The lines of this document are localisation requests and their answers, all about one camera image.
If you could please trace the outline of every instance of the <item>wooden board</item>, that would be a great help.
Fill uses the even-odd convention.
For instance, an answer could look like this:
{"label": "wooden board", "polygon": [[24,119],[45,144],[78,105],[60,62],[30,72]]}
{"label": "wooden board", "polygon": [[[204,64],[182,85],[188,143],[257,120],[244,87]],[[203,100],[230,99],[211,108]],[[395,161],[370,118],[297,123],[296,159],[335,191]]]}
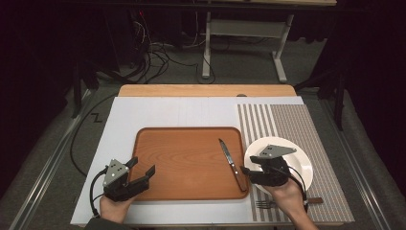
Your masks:
{"label": "wooden board", "polygon": [[288,84],[126,84],[119,97],[295,97]]}
{"label": "wooden board", "polygon": [[[137,200],[239,199],[242,192],[218,139],[233,160],[243,165],[241,135],[234,127],[146,127],[137,134],[133,156],[138,164],[129,174],[137,179],[155,165],[149,190]],[[248,187],[248,179],[243,176]]]}

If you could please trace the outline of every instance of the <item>metal rail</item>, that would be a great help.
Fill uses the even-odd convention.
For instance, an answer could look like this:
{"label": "metal rail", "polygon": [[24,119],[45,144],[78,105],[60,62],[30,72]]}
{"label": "metal rail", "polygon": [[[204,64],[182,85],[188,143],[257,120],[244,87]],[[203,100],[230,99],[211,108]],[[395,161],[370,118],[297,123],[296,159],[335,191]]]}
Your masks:
{"label": "metal rail", "polygon": [[343,131],[340,131],[333,119],[333,111],[327,101],[321,101],[322,109],[327,113],[328,120],[331,122],[331,125],[335,129],[335,133],[337,134],[337,140],[340,141],[341,146],[343,147],[343,152],[346,155],[347,163],[350,166],[350,173],[352,174],[355,184],[358,187],[358,190],[365,202],[365,205],[370,213],[372,221],[376,226],[376,229],[379,230],[390,230],[391,226],[389,222],[386,220],[385,215],[379,203],[376,199],[375,192],[373,191],[370,183],[368,182],[367,178],[365,177],[364,173],[362,172],[354,153],[352,152],[350,145],[344,135]]}
{"label": "metal rail", "polygon": [[56,146],[54,153],[48,159],[38,179],[34,183],[33,188],[31,189],[26,200],[18,211],[17,216],[14,218],[10,230],[27,229],[31,219],[34,216],[36,208],[38,207],[39,203],[42,200],[42,197],[44,197],[45,192],[51,184],[59,163],[63,159],[63,152],[65,151],[65,147],[71,141],[72,135],[73,133],[75,133],[75,129],[78,128],[79,122],[81,121],[81,119],[83,119],[83,111],[85,111],[87,106],[90,104],[93,95],[94,93],[91,93],[89,89],[85,91],[82,98],[84,107],[82,108],[79,115],[71,121],[68,129],[63,134],[61,140]]}

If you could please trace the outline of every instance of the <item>knife handle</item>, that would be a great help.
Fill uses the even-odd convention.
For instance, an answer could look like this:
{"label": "knife handle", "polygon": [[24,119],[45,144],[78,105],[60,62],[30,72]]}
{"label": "knife handle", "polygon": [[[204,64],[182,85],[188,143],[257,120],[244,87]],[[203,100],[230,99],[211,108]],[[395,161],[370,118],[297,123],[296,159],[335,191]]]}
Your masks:
{"label": "knife handle", "polygon": [[236,180],[237,180],[237,183],[238,183],[239,188],[240,188],[243,192],[247,191],[247,186],[246,186],[246,184],[244,183],[244,180],[242,179],[241,174],[239,174],[236,165],[235,165],[235,164],[231,164],[230,166],[231,166],[231,168],[233,169],[234,176],[236,177]]}

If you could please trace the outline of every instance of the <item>gray carpet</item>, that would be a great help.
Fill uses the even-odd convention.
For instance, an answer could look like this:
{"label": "gray carpet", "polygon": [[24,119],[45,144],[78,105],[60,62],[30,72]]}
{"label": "gray carpet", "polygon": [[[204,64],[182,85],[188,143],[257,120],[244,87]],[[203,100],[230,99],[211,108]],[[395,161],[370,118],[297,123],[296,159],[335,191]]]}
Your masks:
{"label": "gray carpet", "polygon": [[[235,42],[227,48],[228,44],[225,41],[221,39],[215,41],[215,51],[213,51],[212,57],[215,76],[213,83],[278,83],[272,60],[269,57],[269,47],[275,44],[275,40],[259,44]],[[294,85],[308,78],[323,45],[324,42],[306,44],[303,40],[286,44],[282,54],[282,63],[289,84]],[[171,62],[167,72],[150,83],[199,83],[202,81],[199,77],[202,62],[201,48],[180,51],[166,47],[166,50],[170,58],[178,62],[198,63],[197,72],[195,66]],[[153,75],[153,71],[157,71],[157,68],[151,69],[150,76]],[[75,162],[84,172],[87,172],[90,167],[102,135],[112,103],[111,95],[117,93],[121,86],[110,80],[100,80],[100,83],[100,89],[93,91],[86,98],[87,106],[80,115],[84,117],[87,114],[87,116],[80,124],[72,146]],[[308,106],[355,217],[355,222],[321,229],[406,229],[406,222],[402,217],[406,213],[404,197],[373,150],[372,144],[354,112],[350,96],[346,95],[345,98],[344,131],[341,132],[331,121],[331,101],[318,100],[315,92],[315,89],[306,89],[299,92],[299,95],[304,98],[304,102]],[[54,155],[56,150],[62,150],[60,164],[58,164],[55,174],[51,175],[50,183],[45,184],[44,196],[39,198],[40,203],[34,207],[36,210],[31,219],[27,221],[27,229],[79,229],[77,226],[70,225],[69,222],[85,177],[74,167],[70,158],[73,139],[69,139],[64,148],[58,145],[73,122],[71,118],[75,106],[72,101],[73,93],[70,92],[66,98],[69,101],[68,106],[48,126],[0,201],[0,229],[8,229],[11,226],[47,160]],[[365,185],[359,182],[360,175],[353,172],[353,159],[349,160],[349,156],[353,156],[362,169],[362,176],[365,176],[368,185],[371,186],[387,223],[376,222],[373,217],[373,209],[366,204],[368,198],[360,194]],[[248,228],[227,227],[226,229]],[[272,228],[249,227],[249,229]],[[279,227],[279,229],[293,229],[293,227]]]}

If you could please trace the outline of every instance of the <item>sleeve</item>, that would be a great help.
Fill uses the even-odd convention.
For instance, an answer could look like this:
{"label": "sleeve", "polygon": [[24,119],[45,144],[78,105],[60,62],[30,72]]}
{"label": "sleeve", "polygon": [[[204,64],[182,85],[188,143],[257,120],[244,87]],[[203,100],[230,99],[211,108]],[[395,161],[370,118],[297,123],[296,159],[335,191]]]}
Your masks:
{"label": "sleeve", "polygon": [[131,230],[131,228],[104,218],[91,218],[85,230]]}

